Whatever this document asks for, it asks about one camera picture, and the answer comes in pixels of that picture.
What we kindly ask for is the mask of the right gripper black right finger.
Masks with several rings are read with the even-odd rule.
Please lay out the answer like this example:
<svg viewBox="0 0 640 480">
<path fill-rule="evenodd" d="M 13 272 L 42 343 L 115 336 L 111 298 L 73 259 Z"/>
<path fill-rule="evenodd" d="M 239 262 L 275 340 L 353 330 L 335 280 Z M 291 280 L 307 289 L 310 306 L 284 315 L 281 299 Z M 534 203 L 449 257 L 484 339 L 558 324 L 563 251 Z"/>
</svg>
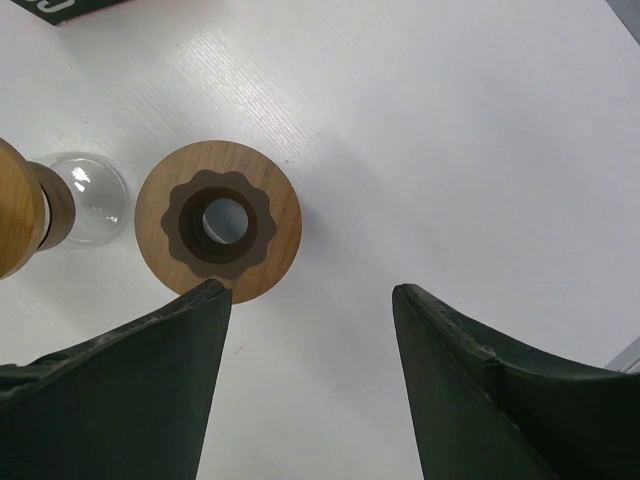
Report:
<svg viewBox="0 0 640 480">
<path fill-rule="evenodd" d="M 635 479 L 639 377 L 571 361 L 414 284 L 394 326 L 427 479 Z"/>
</svg>

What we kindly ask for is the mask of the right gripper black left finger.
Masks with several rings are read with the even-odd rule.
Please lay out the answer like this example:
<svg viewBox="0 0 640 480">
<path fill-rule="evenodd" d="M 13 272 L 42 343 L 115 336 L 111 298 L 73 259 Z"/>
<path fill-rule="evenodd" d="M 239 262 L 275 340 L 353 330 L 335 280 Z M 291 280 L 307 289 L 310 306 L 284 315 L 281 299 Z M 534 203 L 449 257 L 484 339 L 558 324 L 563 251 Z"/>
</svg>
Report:
<svg viewBox="0 0 640 480">
<path fill-rule="evenodd" d="M 196 477 L 232 308 L 208 280 L 162 308 L 1 368 L 5 479 Z"/>
</svg>

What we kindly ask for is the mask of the orange coffee filter box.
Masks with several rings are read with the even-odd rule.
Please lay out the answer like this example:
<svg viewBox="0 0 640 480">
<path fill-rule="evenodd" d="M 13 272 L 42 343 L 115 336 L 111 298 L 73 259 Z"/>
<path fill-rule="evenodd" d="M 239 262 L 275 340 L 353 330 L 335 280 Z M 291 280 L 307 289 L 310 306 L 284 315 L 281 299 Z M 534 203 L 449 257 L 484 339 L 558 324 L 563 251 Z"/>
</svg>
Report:
<svg viewBox="0 0 640 480">
<path fill-rule="evenodd" d="M 126 0 L 11 0 L 46 23 L 57 26 L 119 4 Z"/>
</svg>

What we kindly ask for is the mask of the clear glass carafe wooden collar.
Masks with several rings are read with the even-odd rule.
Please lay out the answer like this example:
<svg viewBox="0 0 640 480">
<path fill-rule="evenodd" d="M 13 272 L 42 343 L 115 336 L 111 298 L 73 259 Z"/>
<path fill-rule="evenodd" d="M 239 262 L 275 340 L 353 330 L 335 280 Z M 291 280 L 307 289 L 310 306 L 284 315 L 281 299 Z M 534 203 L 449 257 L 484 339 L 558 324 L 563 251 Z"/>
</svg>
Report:
<svg viewBox="0 0 640 480">
<path fill-rule="evenodd" d="M 129 191 L 109 159 L 95 153 L 61 152 L 28 165 L 35 171 L 45 200 L 41 251 L 96 248 L 124 231 Z"/>
</svg>

